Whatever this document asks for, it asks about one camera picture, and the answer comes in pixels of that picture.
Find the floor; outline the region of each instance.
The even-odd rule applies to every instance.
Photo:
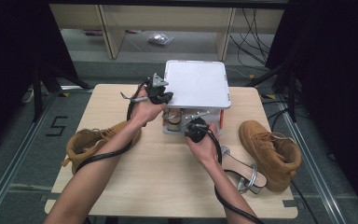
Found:
[[[116,59],[111,60],[108,58],[101,36],[85,35],[81,30],[62,30],[62,36],[77,69],[93,63],[103,63],[103,66],[112,63],[148,63],[153,66],[168,60],[218,61],[213,34],[158,32],[173,37],[173,40],[169,45],[156,46],[148,42],[154,31],[134,33],[126,35],[120,53]],[[232,37],[240,44],[245,34],[234,34]],[[264,51],[268,51],[267,47],[271,45],[273,35],[260,35],[259,38],[262,39],[263,44],[256,42],[251,35],[247,37],[250,45],[242,42],[242,46],[252,52],[257,59],[239,51],[234,41],[230,40],[224,64],[227,66],[227,72],[242,78],[243,84],[254,75],[247,72],[249,69],[258,71],[255,73],[256,76],[263,74],[262,70],[265,69],[262,64],[264,56],[258,46],[260,44]],[[84,67],[80,71],[85,79],[89,78],[85,72],[87,69]],[[274,117],[277,111],[284,109],[284,105],[269,104],[273,101],[268,98],[270,93],[273,94],[270,90],[272,81],[266,81],[258,87],[260,93],[266,97],[263,103],[265,103],[266,114],[271,117],[271,128],[295,138],[303,152],[303,163],[297,171],[296,184],[292,186],[299,211],[298,217],[294,220],[263,221],[316,223],[313,219],[316,217],[319,223],[358,223],[356,194],[334,162],[334,158],[326,156],[328,148],[309,118],[307,110],[302,106],[296,108],[297,123],[291,122],[286,113],[280,118]],[[46,197],[65,156],[62,148],[55,147],[65,146],[67,139],[76,130],[83,112],[77,108],[84,108],[90,98],[89,92],[71,94],[71,101],[52,94],[45,96],[45,103],[51,104],[55,109],[46,112],[45,121],[39,126],[30,122],[33,115],[32,104],[24,104],[7,129],[3,131],[2,138],[5,138],[5,141],[0,145],[2,149],[0,150],[0,223],[41,223],[46,217],[43,210]],[[284,99],[284,95],[275,97],[278,97],[277,100]],[[45,140],[43,144],[39,142],[39,135],[46,138],[47,134],[53,132],[54,129],[51,129],[49,124],[57,121],[57,116],[62,114],[70,115],[67,118],[70,120],[65,126],[65,132],[54,141]],[[190,221],[184,220],[183,223],[190,223]],[[104,223],[105,218],[91,217],[90,222]],[[192,223],[215,222],[225,223],[224,220],[193,220]],[[167,223],[167,220],[122,217],[119,223]]]

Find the white plastic box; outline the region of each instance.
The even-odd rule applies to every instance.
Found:
[[[163,132],[183,133],[186,119],[197,113],[207,122],[213,122],[219,134],[223,129],[224,110],[231,107],[226,68],[220,62],[167,61],[164,80],[166,91],[173,98],[164,113]]]

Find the tan suede boot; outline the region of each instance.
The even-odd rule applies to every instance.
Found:
[[[270,133],[255,120],[246,120],[240,126],[240,140],[267,178],[266,188],[275,192],[286,190],[301,163],[295,141],[280,133]]]
[[[126,127],[127,121],[122,121],[119,124],[105,129],[84,129],[75,133],[68,141],[66,145],[66,158],[62,162],[62,166],[66,166],[69,161],[72,162],[72,174],[76,173],[77,167],[85,159],[92,157],[98,150],[101,149],[111,139],[116,133],[120,132],[124,127]],[[141,137],[141,130],[134,136],[132,139],[131,146],[133,147]]]

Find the boot lace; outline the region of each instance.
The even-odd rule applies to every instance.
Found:
[[[108,128],[108,129],[93,129],[95,131],[98,131],[101,134],[101,137],[105,141],[109,141],[113,136],[115,136],[116,132],[114,131],[114,127]]]
[[[275,142],[277,138],[285,138],[285,136],[282,133],[255,133],[251,135],[251,140],[254,139],[258,145],[263,145],[265,142]],[[287,162],[287,159],[277,152],[275,147],[273,152],[281,161]]]

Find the black curtain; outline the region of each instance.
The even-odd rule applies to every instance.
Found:
[[[32,85],[34,71],[41,63],[52,64],[77,78],[48,3],[0,1],[0,132],[21,106],[21,98]],[[56,77],[51,73],[45,76]]]

